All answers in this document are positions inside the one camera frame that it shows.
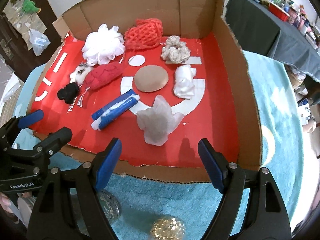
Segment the white mesh bath pouf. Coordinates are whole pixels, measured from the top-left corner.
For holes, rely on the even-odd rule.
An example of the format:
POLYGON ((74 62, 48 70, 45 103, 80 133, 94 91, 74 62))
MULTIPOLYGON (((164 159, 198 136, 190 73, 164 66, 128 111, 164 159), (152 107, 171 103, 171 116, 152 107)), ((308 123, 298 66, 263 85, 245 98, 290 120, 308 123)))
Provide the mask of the white mesh bath pouf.
POLYGON ((102 24, 98 31, 90 33, 82 48, 82 57, 88 66, 108 64, 125 51, 124 38, 118 26, 108 28, 102 24))

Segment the teal fleece table blanket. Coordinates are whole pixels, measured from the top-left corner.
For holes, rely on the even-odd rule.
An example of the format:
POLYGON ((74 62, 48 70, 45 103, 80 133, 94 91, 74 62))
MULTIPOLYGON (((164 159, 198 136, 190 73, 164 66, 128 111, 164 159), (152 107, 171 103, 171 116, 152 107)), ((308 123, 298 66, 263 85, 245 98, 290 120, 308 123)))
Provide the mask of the teal fleece table blanket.
MULTIPOLYGON (((244 56, 259 109, 262 162, 274 176, 292 217, 303 176, 303 135, 292 86, 282 63, 249 51, 244 56)), ((227 73, 217 59, 213 60, 206 83, 218 110, 213 116, 213 146, 224 152, 231 144, 234 128, 227 124, 227 73)), ((186 239, 200 239, 221 200, 221 193, 208 183, 159 183, 116 174, 108 190, 122 207, 121 217, 112 226, 120 239, 147 239, 154 221, 165 215, 184 221, 186 239)))

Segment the white tissue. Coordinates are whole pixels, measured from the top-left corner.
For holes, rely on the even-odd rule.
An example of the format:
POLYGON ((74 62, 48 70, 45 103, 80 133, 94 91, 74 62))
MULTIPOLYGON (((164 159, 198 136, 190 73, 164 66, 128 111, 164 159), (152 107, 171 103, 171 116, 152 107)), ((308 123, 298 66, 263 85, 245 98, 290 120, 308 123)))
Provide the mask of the white tissue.
POLYGON ((137 112, 137 125, 147 144, 162 146, 183 118, 183 113, 173 113, 165 98, 157 95, 152 107, 137 112))

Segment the brown wooden door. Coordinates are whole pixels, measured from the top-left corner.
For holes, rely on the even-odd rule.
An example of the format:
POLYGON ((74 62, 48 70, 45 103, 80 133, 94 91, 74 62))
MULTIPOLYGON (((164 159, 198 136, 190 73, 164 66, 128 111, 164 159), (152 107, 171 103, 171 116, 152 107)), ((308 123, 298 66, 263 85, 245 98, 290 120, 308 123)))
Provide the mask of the brown wooden door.
POLYGON ((56 19, 48 0, 1 0, 1 55, 22 81, 47 63, 61 45, 53 27, 56 19), (30 29, 43 33, 50 42, 39 56, 30 43, 30 29))

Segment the black fuzzy scrunchie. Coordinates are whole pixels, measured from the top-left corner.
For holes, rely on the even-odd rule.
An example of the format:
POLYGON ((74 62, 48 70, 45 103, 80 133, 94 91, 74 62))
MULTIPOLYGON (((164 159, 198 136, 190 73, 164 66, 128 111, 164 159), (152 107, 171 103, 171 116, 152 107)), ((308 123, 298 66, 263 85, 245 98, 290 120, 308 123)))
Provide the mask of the black fuzzy scrunchie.
POLYGON ((61 88, 57 92, 59 100, 63 100, 66 104, 71 105, 75 98, 79 95, 80 88, 77 83, 72 82, 61 88))

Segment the red knitted soft object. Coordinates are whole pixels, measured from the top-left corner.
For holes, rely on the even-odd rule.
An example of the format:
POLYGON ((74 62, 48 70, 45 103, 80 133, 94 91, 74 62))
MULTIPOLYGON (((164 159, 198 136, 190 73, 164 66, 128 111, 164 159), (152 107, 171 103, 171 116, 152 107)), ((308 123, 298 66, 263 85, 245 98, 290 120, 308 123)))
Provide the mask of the red knitted soft object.
POLYGON ((123 69, 119 62, 99 65, 86 75, 83 86, 89 90, 98 90, 121 76, 123 69))

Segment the small jar of gold capsules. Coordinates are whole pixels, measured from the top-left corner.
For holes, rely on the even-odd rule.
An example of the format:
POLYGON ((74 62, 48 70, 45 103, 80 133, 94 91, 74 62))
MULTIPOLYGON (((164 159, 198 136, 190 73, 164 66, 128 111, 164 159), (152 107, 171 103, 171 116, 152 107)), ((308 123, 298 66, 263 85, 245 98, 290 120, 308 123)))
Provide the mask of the small jar of gold capsules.
POLYGON ((148 239, 183 240, 185 238, 184 222, 173 216, 163 216, 155 220, 149 231, 148 239))

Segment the blue cloth tube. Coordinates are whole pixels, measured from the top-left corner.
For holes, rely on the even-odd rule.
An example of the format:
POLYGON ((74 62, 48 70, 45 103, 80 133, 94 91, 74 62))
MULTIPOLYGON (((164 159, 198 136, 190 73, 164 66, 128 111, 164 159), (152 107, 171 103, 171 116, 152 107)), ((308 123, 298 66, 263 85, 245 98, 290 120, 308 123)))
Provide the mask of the blue cloth tube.
POLYGON ((133 89, 120 95, 107 105, 92 114, 93 122, 91 127, 97 131, 102 130, 111 122, 116 120, 124 112, 135 106, 140 100, 140 96, 133 89))

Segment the beige round sponge pad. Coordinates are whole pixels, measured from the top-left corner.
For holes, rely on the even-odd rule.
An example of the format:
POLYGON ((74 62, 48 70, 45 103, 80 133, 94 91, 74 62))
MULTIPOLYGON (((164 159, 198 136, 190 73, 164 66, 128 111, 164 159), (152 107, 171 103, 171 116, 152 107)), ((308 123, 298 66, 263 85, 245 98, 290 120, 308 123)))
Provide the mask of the beige round sponge pad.
POLYGON ((133 81, 141 92, 151 93, 162 89, 169 81, 168 72, 157 65, 147 65, 140 68, 133 81))

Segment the red tray on side table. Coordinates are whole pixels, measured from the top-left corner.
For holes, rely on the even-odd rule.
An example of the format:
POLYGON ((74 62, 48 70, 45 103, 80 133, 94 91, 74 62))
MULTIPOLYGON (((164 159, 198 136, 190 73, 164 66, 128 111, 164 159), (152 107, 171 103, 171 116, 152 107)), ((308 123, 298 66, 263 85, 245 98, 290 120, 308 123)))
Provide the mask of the red tray on side table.
POLYGON ((268 10, 274 14, 275 16, 277 16, 277 18, 279 18, 280 20, 286 22, 290 15, 283 9, 281 9, 281 7, 277 6, 274 3, 270 3, 268 6, 268 10))

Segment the red foam fruit net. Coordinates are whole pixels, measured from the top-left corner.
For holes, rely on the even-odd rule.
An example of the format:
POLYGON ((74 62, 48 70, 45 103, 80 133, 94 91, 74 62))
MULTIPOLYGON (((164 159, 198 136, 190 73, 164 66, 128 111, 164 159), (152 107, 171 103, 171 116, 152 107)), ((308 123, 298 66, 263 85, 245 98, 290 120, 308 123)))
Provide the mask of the red foam fruit net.
POLYGON ((124 34, 127 50, 146 50, 160 45, 163 36, 163 23, 157 18, 136 19, 135 26, 124 34))

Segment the white fluffy star bunny clip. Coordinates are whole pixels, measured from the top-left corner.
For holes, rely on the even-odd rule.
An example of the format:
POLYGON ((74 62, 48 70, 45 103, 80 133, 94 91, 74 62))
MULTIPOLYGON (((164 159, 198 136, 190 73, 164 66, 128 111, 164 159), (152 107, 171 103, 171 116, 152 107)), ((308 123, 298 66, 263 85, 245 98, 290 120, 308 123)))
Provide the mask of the white fluffy star bunny clip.
POLYGON ((72 72, 69 76, 70 83, 76 83, 77 85, 82 85, 84 83, 85 77, 89 72, 91 72, 94 68, 89 66, 87 63, 80 63, 74 72, 72 72))

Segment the white rolled soft cloth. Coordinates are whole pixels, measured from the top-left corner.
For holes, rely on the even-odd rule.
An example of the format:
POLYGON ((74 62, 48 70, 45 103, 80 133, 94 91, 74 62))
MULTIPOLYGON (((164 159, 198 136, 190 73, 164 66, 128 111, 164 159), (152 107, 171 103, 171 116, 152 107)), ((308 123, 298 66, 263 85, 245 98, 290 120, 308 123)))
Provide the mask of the white rolled soft cloth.
POLYGON ((196 68, 189 64, 178 67, 175 71, 175 84, 173 92, 176 97, 190 100, 195 95, 193 78, 196 75, 196 68))

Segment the large jar of dark tea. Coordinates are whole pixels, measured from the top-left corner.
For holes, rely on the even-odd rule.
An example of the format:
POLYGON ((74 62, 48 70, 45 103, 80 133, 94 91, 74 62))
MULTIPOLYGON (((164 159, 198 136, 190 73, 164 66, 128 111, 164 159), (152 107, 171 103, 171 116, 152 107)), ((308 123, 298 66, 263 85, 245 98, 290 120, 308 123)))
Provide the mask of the large jar of dark tea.
POLYGON ((109 191, 101 190, 97 194, 101 208, 108 220, 112 225, 121 216, 121 205, 118 199, 109 191))

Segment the open cardboard box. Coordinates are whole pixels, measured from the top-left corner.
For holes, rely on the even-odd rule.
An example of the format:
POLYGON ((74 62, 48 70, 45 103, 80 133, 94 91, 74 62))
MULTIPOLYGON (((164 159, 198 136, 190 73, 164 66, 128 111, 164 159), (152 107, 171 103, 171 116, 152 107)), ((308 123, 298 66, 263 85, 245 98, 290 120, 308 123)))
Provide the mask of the open cardboard box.
POLYGON ((63 42, 34 88, 31 126, 45 139, 62 127, 72 139, 62 151, 91 161, 114 137, 122 152, 117 174, 176 183, 207 182, 198 154, 207 139, 228 162, 256 171, 262 138, 247 61, 223 19, 224 0, 84 0, 53 26, 63 42), (82 48, 103 25, 131 30, 134 44, 111 61, 121 72, 105 86, 81 86, 71 104, 57 92, 84 61, 82 48))

